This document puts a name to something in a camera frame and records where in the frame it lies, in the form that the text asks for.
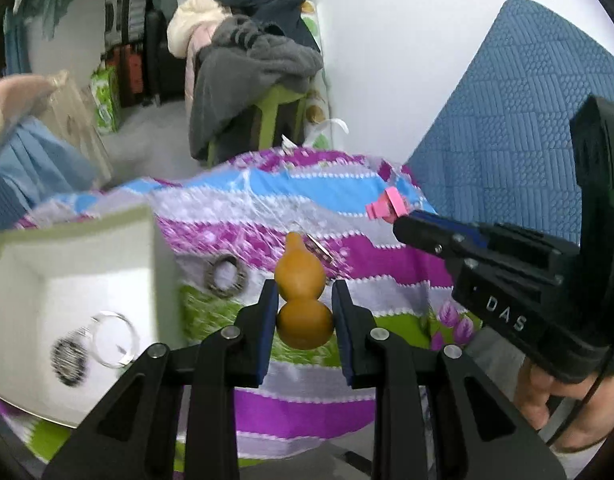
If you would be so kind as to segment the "person's right hand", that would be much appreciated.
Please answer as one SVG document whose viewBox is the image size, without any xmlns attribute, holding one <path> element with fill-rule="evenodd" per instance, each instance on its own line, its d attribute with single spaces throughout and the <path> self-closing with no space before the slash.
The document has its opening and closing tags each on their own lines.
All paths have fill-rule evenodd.
<svg viewBox="0 0 614 480">
<path fill-rule="evenodd" d="M 551 398 L 562 398 L 561 411 L 554 412 L 554 424 L 564 425 L 554 442 L 557 451 L 590 448 L 614 429 L 614 376 L 599 380 L 593 373 L 579 384 L 564 384 L 526 359 L 518 372 L 513 403 L 532 428 L 548 425 Z"/>
</svg>

